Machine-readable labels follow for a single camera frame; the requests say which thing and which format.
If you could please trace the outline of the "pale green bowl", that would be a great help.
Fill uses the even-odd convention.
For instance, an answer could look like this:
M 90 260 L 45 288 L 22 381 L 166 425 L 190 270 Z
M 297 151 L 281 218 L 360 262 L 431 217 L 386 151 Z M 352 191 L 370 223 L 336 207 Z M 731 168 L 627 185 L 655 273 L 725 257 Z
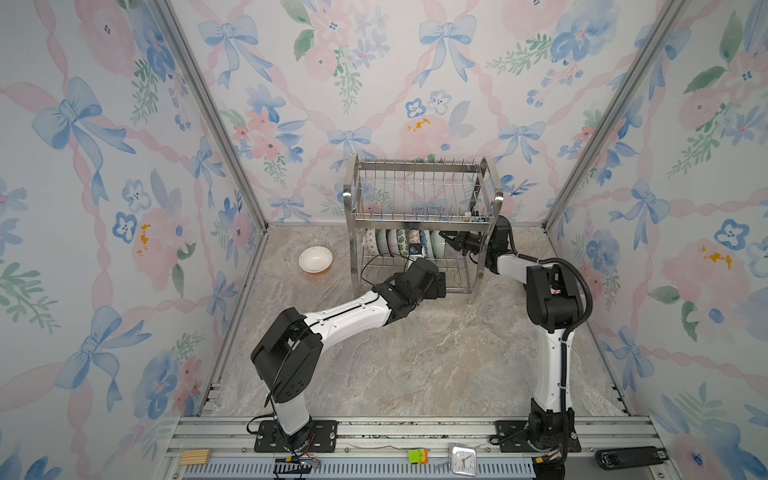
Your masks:
M 436 259 L 444 259 L 446 252 L 446 240 L 441 235 L 440 230 L 433 230 L 431 232 L 431 245 L 433 256 Z

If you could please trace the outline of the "pink purple glass bowl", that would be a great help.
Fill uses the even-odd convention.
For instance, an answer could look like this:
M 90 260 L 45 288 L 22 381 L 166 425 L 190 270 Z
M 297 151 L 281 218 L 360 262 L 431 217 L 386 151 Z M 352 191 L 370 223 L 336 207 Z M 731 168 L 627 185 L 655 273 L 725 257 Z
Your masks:
M 399 244 L 397 240 L 397 231 L 387 230 L 386 240 L 387 240 L 387 246 L 388 246 L 390 255 L 392 257 L 398 257 L 400 255 L 400 250 L 399 250 Z

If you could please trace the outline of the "blue white patterned bowl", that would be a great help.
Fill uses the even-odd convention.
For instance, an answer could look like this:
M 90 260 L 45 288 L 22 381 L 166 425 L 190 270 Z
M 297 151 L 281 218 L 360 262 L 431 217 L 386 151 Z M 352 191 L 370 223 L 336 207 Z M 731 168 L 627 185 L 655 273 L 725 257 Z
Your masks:
M 422 254 L 425 258 L 433 258 L 431 235 L 428 230 L 419 230 L 419 240 L 422 246 Z

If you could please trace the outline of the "dark blue flower bowl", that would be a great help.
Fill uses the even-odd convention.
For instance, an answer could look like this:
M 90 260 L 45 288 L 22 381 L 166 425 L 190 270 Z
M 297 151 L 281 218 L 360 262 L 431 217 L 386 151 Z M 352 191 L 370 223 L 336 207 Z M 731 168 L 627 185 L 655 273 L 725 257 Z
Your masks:
M 378 254 L 381 255 L 381 256 L 384 256 L 384 257 L 389 256 L 390 255 L 390 251 L 389 251 L 389 245 L 388 245 L 388 241 L 387 241 L 387 232 L 386 232 L 386 230 L 385 229 L 377 229 L 376 233 L 375 233 L 375 236 L 376 236 L 376 244 L 377 244 Z

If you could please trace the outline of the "green white patterned bowl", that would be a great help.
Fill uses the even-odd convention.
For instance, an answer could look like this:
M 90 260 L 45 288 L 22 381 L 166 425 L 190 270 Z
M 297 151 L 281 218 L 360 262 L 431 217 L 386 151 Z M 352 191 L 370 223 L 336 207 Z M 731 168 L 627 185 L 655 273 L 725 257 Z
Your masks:
M 379 254 L 377 233 L 375 229 L 367 229 L 363 236 L 364 252 L 368 256 L 376 256 Z

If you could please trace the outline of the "stainless steel dish rack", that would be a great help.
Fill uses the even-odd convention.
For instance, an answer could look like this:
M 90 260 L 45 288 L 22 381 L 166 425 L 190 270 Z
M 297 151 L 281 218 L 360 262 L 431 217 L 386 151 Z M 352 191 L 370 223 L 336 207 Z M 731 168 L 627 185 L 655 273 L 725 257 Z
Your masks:
M 361 294 L 365 278 L 379 269 L 391 273 L 405 257 L 368 256 L 367 229 L 481 232 L 487 237 L 501 213 L 504 189 L 492 160 L 415 160 L 352 156 L 344 170 L 342 204 L 350 251 L 352 288 Z M 485 276 L 472 255 L 446 244 L 444 259 L 428 258 L 446 274 L 450 293 L 475 297 Z

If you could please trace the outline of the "white orange bowl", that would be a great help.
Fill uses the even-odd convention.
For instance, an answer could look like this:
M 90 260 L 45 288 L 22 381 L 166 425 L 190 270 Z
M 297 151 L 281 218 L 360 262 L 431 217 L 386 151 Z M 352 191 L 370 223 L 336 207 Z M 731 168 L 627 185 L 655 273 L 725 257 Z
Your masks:
M 328 270 L 333 263 L 333 253 L 324 246 L 311 246 L 301 252 L 298 258 L 299 268 L 310 275 L 317 275 Z

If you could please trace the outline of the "green leaf pattern bowl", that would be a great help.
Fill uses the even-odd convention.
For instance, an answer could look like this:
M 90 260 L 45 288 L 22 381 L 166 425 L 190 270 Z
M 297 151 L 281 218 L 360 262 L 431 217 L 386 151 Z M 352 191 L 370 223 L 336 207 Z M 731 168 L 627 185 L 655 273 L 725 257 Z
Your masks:
M 408 257 L 410 254 L 409 231 L 405 229 L 398 229 L 396 238 L 397 238 L 397 245 L 398 245 L 398 250 L 400 255 L 403 257 Z

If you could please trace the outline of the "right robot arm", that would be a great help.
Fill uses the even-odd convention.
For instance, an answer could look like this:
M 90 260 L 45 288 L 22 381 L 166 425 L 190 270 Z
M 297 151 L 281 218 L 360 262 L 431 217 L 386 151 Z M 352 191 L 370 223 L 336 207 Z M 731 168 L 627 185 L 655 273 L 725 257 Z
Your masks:
M 570 395 L 570 361 L 575 330 L 590 317 L 594 302 L 578 269 L 559 257 L 536 258 L 518 251 L 510 222 L 500 216 L 491 234 L 443 231 L 445 243 L 468 256 L 486 249 L 477 266 L 512 278 L 524 286 L 526 311 L 536 327 L 536 387 L 525 428 L 535 451 L 557 450 L 565 456 L 574 447 L 575 412 Z

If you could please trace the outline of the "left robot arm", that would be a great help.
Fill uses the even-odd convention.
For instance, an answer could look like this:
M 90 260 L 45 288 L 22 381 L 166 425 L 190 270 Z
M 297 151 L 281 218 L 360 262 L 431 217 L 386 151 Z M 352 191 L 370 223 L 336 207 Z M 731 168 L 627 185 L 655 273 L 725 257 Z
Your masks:
M 405 271 L 355 300 L 319 312 L 283 310 L 250 355 L 268 388 L 266 404 L 273 409 L 271 430 L 276 436 L 272 445 L 293 454 L 311 448 L 316 434 L 304 390 L 325 350 L 407 317 L 424 300 L 445 296 L 445 274 L 433 262 L 413 257 Z

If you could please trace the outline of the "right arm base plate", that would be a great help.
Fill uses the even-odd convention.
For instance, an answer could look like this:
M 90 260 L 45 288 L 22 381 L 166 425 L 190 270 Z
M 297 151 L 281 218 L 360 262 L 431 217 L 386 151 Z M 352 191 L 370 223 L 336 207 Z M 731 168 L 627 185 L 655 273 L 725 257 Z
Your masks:
M 496 420 L 493 426 L 495 433 L 489 437 L 489 441 L 498 446 L 502 453 L 544 454 L 557 450 L 562 440 L 561 434 L 543 435 L 536 441 L 532 440 L 527 420 Z

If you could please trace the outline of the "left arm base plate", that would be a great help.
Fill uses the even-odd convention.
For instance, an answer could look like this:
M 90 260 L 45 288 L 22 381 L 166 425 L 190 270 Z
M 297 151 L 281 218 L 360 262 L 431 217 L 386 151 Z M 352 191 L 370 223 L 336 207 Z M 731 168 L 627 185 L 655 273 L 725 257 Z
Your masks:
M 335 420 L 310 420 L 292 435 L 286 434 L 277 420 L 265 420 L 256 431 L 256 453 L 333 453 L 338 437 Z

